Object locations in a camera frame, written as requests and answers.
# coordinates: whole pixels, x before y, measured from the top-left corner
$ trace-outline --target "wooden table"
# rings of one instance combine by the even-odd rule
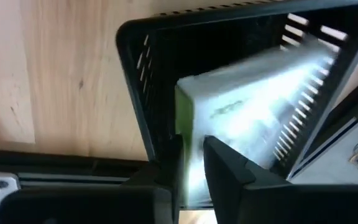
[[[237,1],[0,0],[0,149],[146,160],[118,27]],[[358,69],[340,99],[357,85]],[[182,214],[183,223],[200,215]]]

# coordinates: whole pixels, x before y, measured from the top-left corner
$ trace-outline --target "wooden surface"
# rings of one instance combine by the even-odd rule
[[[230,2],[237,1],[0,0],[0,149],[146,160],[118,27]],[[340,99],[357,84],[358,69]],[[199,223],[198,212],[182,216]]]

